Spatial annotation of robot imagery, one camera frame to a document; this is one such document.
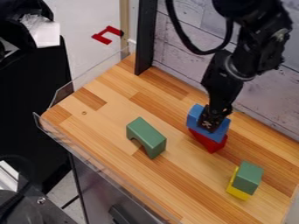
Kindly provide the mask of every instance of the stacked blocks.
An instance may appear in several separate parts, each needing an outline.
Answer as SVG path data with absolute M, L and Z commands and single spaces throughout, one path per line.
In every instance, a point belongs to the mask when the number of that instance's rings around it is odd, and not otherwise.
M 203 112 L 204 107 L 196 104 L 194 105 L 187 117 L 187 127 L 189 131 L 195 136 L 195 138 L 202 143 L 210 153 L 222 149 L 226 145 L 227 131 L 230 119 L 226 118 L 223 123 L 220 124 L 218 129 L 210 133 L 206 129 L 202 129 L 198 126 L 198 119 Z
M 127 125 L 127 138 L 139 141 L 151 159 L 165 151 L 166 137 L 141 117 Z
M 255 164 L 242 162 L 240 168 L 236 167 L 234 170 L 226 191 L 241 200 L 247 200 L 250 195 L 254 195 L 263 172 L 263 169 Z

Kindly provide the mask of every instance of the black post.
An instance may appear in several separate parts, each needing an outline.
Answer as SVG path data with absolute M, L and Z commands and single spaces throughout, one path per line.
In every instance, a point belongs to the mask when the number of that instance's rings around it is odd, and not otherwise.
M 157 0 L 140 0 L 135 74 L 151 67 L 154 59 Z

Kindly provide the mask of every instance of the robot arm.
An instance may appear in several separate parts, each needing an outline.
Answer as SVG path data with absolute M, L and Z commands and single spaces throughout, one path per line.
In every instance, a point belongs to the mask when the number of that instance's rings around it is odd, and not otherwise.
M 292 21 L 280 0 L 213 0 L 216 11 L 226 18 L 225 41 L 210 51 L 195 52 L 191 41 L 182 38 L 176 15 L 171 15 L 175 14 L 172 1 L 166 0 L 166 6 L 183 43 L 196 54 L 215 53 L 201 81 L 209 93 L 210 103 L 198 119 L 201 128 L 213 133 L 233 112 L 232 103 L 243 83 L 257 74 L 278 69 L 283 62 L 282 52 L 292 30 Z M 232 23 L 240 25 L 233 53 L 221 50 L 232 37 Z

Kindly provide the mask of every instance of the wooden table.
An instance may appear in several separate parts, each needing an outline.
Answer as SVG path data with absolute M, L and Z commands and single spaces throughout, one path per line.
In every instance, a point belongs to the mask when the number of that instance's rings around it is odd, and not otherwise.
M 281 223 L 299 183 L 299 143 L 235 112 L 225 149 L 211 155 L 185 126 L 189 109 L 206 104 L 207 96 L 157 68 L 135 76 L 133 67 L 130 56 L 42 118 L 79 145 L 70 145 L 77 153 L 94 165 L 101 162 L 160 214 L 152 201 L 183 223 Z M 154 160 L 126 138 L 126 125 L 138 116 L 168 139 Z M 265 169 L 246 202 L 226 193 L 242 160 Z

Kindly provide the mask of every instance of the clear acrylic panel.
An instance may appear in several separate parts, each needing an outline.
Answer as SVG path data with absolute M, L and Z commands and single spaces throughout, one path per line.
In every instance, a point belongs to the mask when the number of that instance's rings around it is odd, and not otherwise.
M 51 102 L 49 108 L 51 108 L 54 105 L 56 105 L 57 103 L 61 102 L 68 95 L 71 95 L 74 91 L 77 91 L 78 89 L 82 88 L 84 85 L 86 85 L 88 82 L 95 79 L 97 76 L 105 73 L 110 67 L 114 66 L 115 64 L 119 63 L 122 59 L 129 56 L 129 50 L 132 50 L 132 51 L 135 50 L 134 45 L 132 48 L 131 47 L 127 46 L 127 47 L 123 48 L 122 50 L 120 50 L 119 52 L 116 52 L 115 54 L 111 55 L 110 57 L 104 59 L 102 62 L 100 62 L 96 66 L 93 66 L 92 68 L 87 70 L 82 75 L 78 76 L 76 79 L 65 84 L 65 86 L 56 90 L 55 95 L 52 99 L 52 102 Z
M 74 91 L 82 88 L 84 85 L 86 85 L 88 82 L 92 81 L 99 75 L 104 74 L 110 67 L 119 63 L 123 59 L 123 57 L 127 55 L 128 47 L 113 54 L 112 56 L 103 60 L 99 65 L 94 66 L 75 80 L 58 89 L 49 108 L 55 106 L 57 103 L 67 98 L 68 95 L 71 95 Z M 180 223 L 180 220 L 175 218 L 172 214 L 163 209 L 138 189 L 135 189 L 130 183 L 125 181 L 112 170 L 109 170 L 107 167 L 105 167 L 105 165 L 103 165 L 101 161 L 97 160 L 93 155 L 87 153 L 86 150 L 76 144 L 64 133 L 62 133 L 59 129 L 57 129 L 57 127 L 52 126 L 48 121 L 43 119 L 37 113 L 33 113 L 33 117 L 39 129 L 45 132 L 58 144 L 70 151 L 76 158 L 78 158 L 84 164 L 88 165 L 93 171 L 97 172 L 109 184 L 117 188 L 120 192 L 126 194 L 140 207 L 144 208 L 147 213 L 150 213 L 153 217 L 156 217 L 156 223 Z

